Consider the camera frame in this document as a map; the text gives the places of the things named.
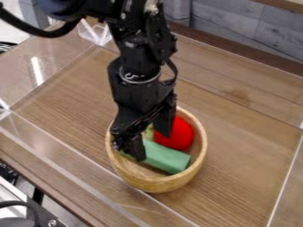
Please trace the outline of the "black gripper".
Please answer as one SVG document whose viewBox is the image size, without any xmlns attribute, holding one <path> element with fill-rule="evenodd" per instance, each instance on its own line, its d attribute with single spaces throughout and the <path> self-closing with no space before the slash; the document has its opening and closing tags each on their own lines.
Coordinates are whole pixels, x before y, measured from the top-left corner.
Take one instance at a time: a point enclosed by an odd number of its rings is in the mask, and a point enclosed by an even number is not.
<svg viewBox="0 0 303 227">
<path fill-rule="evenodd" d="M 165 137 L 170 136 L 176 115 L 174 80 L 160 80 L 161 72 L 140 81 L 136 74 L 125 74 L 121 59 L 115 58 L 107 66 L 109 87 L 113 101 L 118 107 L 109 133 L 113 146 L 119 153 L 136 161 L 145 160 L 141 132 L 152 123 Z"/>
</svg>

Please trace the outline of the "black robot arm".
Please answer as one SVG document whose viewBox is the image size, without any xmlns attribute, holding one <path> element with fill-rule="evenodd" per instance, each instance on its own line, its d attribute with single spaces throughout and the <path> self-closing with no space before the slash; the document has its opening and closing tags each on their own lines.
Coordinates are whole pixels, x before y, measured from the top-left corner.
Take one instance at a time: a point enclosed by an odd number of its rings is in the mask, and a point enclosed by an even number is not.
<svg viewBox="0 0 303 227">
<path fill-rule="evenodd" d="M 30 35 L 57 38 L 82 19 L 106 23 L 119 55 L 107 65 L 111 98 L 118 107 L 109 128 L 113 147 L 134 160 L 146 158 L 141 132 L 152 124 L 170 135 L 176 113 L 176 79 L 161 80 L 161 66 L 172 71 L 177 38 L 164 17 L 161 0 L 35 0 L 37 7 L 63 25 L 45 31 L 18 19 L 0 2 L 0 20 Z"/>
</svg>

